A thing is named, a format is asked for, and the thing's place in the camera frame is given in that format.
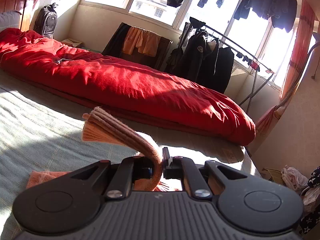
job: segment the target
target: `jacket logo patch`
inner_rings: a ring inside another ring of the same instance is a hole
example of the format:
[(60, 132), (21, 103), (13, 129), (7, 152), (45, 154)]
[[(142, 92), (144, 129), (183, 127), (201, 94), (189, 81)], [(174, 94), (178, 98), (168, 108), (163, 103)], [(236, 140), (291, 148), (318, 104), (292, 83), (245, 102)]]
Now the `jacket logo patch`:
[(198, 46), (198, 50), (199, 50), (201, 53), (203, 53), (203, 48), (202, 48), (202, 46)]

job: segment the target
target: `red blanket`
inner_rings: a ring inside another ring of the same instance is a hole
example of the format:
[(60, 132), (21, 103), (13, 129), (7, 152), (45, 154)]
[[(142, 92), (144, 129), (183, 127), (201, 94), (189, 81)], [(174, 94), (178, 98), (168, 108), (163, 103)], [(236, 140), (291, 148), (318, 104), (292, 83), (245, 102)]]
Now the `red blanket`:
[[(72, 59), (60, 64), (61, 58)], [(0, 67), (20, 79), (220, 136), (239, 145), (255, 137), (255, 125), (230, 98), (150, 67), (76, 49), (34, 31), (0, 33)]]

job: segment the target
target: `clothes drying rack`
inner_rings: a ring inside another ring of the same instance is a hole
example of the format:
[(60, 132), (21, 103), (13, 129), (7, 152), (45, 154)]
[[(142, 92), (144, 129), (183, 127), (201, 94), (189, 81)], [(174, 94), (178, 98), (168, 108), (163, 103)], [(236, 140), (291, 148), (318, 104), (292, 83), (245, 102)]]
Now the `clothes drying rack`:
[[(248, 99), (249, 99), (249, 103), (248, 103), (248, 106), (247, 106), (247, 110), (246, 110), (246, 113), (249, 112), (249, 108), (250, 108), (250, 105), (251, 105), (251, 101), (252, 101), (252, 98), (271, 80), (271, 78), (273, 77), (274, 73), (273, 71), (268, 68), (267, 66), (265, 66), (262, 62), (260, 62), (253, 54), (251, 54), (250, 52), (248, 52), (246, 49), (244, 49), (243, 47), (241, 47), (239, 44), (235, 43), (233, 40), (231, 40), (230, 38), (228, 38), (227, 36), (225, 36), (224, 34), (218, 32), (217, 30), (215, 30), (214, 28), (211, 28), (210, 26), (206, 25), (204, 22), (201, 22), (199, 20), (196, 20), (198, 21), (198, 23), (196, 24), (197, 28), (194, 28), (191, 23), (188, 23), (186, 22), (185, 25), (184, 25), (184, 28), (183, 28), (183, 31), (182, 31), (182, 35), (181, 35), (181, 39), (180, 39), (180, 42), (178, 44), (178, 47), (181, 48), (183, 43), (185, 42), (187, 36), (189, 35), (189, 33), (191, 32), (192, 29), (196, 29), (196, 31), (198, 32), (201, 28), (208, 28), (210, 30), (212, 30), (214, 33), (217, 33), (218, 35), (222, 36), (223, 38), (227, 39), (228, 41), (231, 41), (233, 44), (235, 44), (236, 46), (238, 46), (240, 49), (242, 49), (243, 51), (245, 51), (248, 55), (250, 55), (253, 60), (255, 60), (255, 62), (257, 64), (260, 64), (262, 66), (264, 66), (267, 70), (269, 70), (271, 72), (271, 75), (268, 77), (268, 79), (266, 79), (263, 84), (256, 90), (255, 90), (255, 86), (256, 86), (256, 81), (257, 81), (257, 76), (258, 76), (258, 70), (255, 70), (255, 75), (254, 75), (254, 80), (253, 80), (253, 85), (252, 85), (252, 90), (251, 90), (251, 93), (239, 104), (239, 106), (241, 106), (244, 102), (246, 102)], [(243, 55), (242, 52), (239, 52), (237, 49), (233, 48), (232, 46), (230, 46), (229, 44), (221, 41), (221, 39), (219, 39), (219, 41), (225, 45), (227, 45), (228, 47), (230, 47), (232, 50), (234, 50), (235, 52), (237, 53), (241, 53)]]

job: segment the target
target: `window frame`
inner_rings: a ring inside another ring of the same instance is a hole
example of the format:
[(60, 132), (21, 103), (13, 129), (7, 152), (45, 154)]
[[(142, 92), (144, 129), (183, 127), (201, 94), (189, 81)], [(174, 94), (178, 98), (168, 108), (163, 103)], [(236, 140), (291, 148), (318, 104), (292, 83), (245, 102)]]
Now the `window frame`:
[[(91, 6), (91, 7), (103, 8), (103, 9), (107, 9), (107, 10), (110, 10), (110, 11), (115, 11), (115, 12), (118, 12), (118, 13), (126, 14), (126, 15), (129, 15), (129, 16), (132, 16), (132, 17), (136, 17), (136, 18), (141, 19), (141, 20), (148, 21), (150, 23), (153, 23), (155, 25), (158, 25), (160, 27), (163, 27), (165, 29), (173, 31), (173, 32), (175, 32), (177, 34), (181, 34), (182, 31), (179, 30), (179, 27), (182, 24), (182, 22), (184, 20), (184, 17), (187, 14), (187, 12), (188, 12), (188, 10), (190, 8), (191, 2), (192, 2), (192, 0), (184, 0), (182, 5), (180, 6), (180, 9), (179, 9), (178, 13), (176, 14), (176, 17), (175, 17), (172, 25), (169, 25), (169, 24), (166, 24), (166, 23), (164, 23), (164, 22), (162, 22), (160, 20), (153, 19), (151, 17), (148, 17), (148, 16), (145, 16), (145, 15), (130, 11), (130, 8), (132, 6), (135, 6), (133, 4), (133, 1), (134, 0), (129, 0), (127, 6), (125, 8), (119, 8), (119, 7), (106, 5), (106, 4), (101, 4), (101, 3), (96, 3), (96, 2), (89, 2), (89, 1), (86, 1), (86, 0), (81, 0), (80, 4), (81, 5), (86, 5), (86, 6)], [(231, 19), (229, 20), (229, 23), (227, 25), (227, 28), (226, 28), (225, 32), (223, 33), (225, 36), (228, 36), (228, 34), (229, 34), (229, 32), (230, 32), (230, 30), (232, 28), (232, 25), (233, 25), (233, 23), (235, 21), (233, 16), (234, 16), (234, 14), (236, 12), (236, 9), (238, 8), (239, 4), (241, 3), (241, 1), (242, 0), (239, 0), (238, 4), (236, 5), (235, 11), (233, 12), (233, 14), (231, 16)], [(263, 38), (262, 38), (262, 40), (260, 42), (260, 45), (259, 45), (259, 48), (258, 48), (257, 52), (254, 54), (254, 56), (256, 58), (260, 59), (264, 55), (264, 53), (266, 52), (266, 48), (268, 46), (268, 42), (269, 42), (269, 39), (270, 39), (270, 37), (272, 35), (273, 29), (274, 28), (272, 26), (271, 19), (269, 19), (269, 23), (268, 23), (267, 29), (265, 31), (265, 34), (264, 34), (264, 36), (263, 36)], [(245, 72), (247, 72), (250, 75), (254, 74), (254, 70), (250, 66), (245, 67), (241, 63), (238, 63), (237, 60), (234, 60), (234, 67), (240, 68), (240, 69), (244, 70)], [(271, 87), (273, 87), (274, 89), (276, 89), (276, 90), (281, 90), (281, 87), (275, 85), (274, 82), (273, 82), (273, 80), (276, 78), (276, 75), (278, 74), (278, 72), (280, 70), (280, 67), (276, 71), (276, 74), (274, 75), (274, 77), (268, 82), (268, 84)], [(265, 77), (262, 77), (262, 76), (260, 76), (260, 79), (262, 79), (264, 81), (267, 80)]]

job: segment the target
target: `ribbed gray surface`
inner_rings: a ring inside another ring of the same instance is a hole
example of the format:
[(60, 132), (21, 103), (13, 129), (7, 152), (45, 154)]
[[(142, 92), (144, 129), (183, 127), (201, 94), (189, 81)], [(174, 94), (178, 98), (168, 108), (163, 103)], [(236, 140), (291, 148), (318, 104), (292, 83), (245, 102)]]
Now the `ribbed gray surface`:
[(132, 192), (124, 201), (108, 203), (87, 228), (67, 236), (33, 236), (16, 240), (253, 240), (299, 239), (294, 233), (261, 237), (239, 232), (225, 223), (208, 202), (190, 199), (186, 192)]

